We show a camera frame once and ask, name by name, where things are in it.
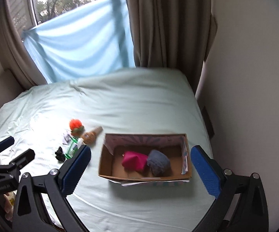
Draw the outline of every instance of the cardboard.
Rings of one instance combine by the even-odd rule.
[[[162,177],[154,177],[147,166],[143,173],[128,171],[121,165],[126,151],[148,155],[156,149],[171,162],[171,169]],[[147,182],[187,182],[192,176],[190,152],[186,134],[105,134],[99,164],[99,176],[125,186]]]

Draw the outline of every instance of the bed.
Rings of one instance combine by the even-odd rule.
[[[86,130],[101,125],[91,146],[92,158],[70,205],[90,231],[192,231],[207,212],[210,196],[195,168],[180,186],[128,186],[98,176],[105,133],[186,133],[189,147],[201,145],[212,157],[209,138],[194,94],[185,76],[173,69],[123,69],[31,88],[0,109],[0,141],[15,144],[0,154],[7,164],[28,148],[35,160],[22,169],[32,176],[61,164],[54,152],[62,145],[69,120],[78,118]],[[49,200],[48,212],[57,225]]]

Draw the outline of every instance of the human hand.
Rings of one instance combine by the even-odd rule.
[[[13,206],[7,198],[7,196],[9,196],[9,195],[10,195],[9,193],[3,195],[4,198],[5,198],[4,211],[6,212],[5,219],[8,220],[8,221],[12,221],[12,219],[13,219]]]

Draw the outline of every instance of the orange pom-pom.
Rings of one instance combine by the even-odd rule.
[[[83,125],[81,123],[81,121],[79,119],[71,119],[70,121],[70,129],[71,131],[73,131],[74,129],[79,129],[81,128]]]

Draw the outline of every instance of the pink cloth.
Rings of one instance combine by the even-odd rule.
[[[125,169],[142,172],[147,164],[147,158],[145,154],[127,151],[121,164]]]

